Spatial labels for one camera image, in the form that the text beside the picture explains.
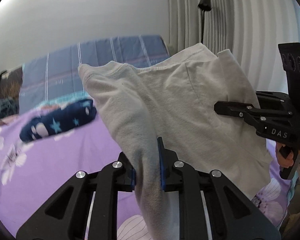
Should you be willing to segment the person's right hand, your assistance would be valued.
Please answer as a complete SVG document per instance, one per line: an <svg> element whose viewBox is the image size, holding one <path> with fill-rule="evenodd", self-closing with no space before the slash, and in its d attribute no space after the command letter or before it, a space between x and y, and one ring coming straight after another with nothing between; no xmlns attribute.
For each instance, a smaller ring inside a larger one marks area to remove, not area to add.
<svg viewBox="0 0 300 240"><path fill-rule="evenodd" d="M278 164L283 167L283 168L289 168L291 166L293 166L294 164L294 160L293 160L293 152L290 152L290 154L287 157L283 157L282 154L280 153L280 149L281 147L283 147L285 145L276 142L276 158L277 158L277 162Z"/></svg>

